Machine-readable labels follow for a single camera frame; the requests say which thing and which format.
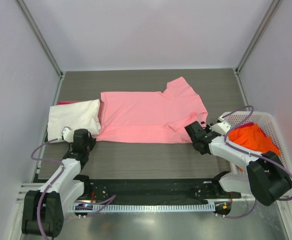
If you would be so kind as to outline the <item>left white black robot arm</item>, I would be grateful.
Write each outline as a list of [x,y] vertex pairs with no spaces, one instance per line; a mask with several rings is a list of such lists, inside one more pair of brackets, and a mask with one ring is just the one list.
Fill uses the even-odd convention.
[[21,232],[25,235],[56,238],[69,208],[78,198],[86,200],[92,195],[90,178],[80,172],[96,139],[85,128],[72,131],[68,127],[63,129],[60,139],[71,145],[62,160],[57,161],[58,169],[44,185],[25,194],[21,221]]

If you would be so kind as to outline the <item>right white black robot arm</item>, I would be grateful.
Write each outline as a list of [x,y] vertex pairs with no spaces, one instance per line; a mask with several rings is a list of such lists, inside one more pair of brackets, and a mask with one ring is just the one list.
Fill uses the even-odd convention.
[[229,192],[252,195],[264,206],[276,201],[292,200],[292,174],[284,167],[279,156],[250,150],[229,141],[232,130],[226,121],[202,127],[198,121],[185,127],[193,148],[201,155],[220,157],[246,171],[244,175],[225,173],[211,185],[217,198]]

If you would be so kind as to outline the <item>pink t shirt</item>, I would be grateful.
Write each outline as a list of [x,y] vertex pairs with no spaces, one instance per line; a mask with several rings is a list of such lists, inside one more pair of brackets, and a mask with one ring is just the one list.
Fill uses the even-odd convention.
[[208,111],[201,97],[179,77],[164,91],[106,91],[100,94],[102,110],[99,142],[186,144],[185,126],[205,126]]

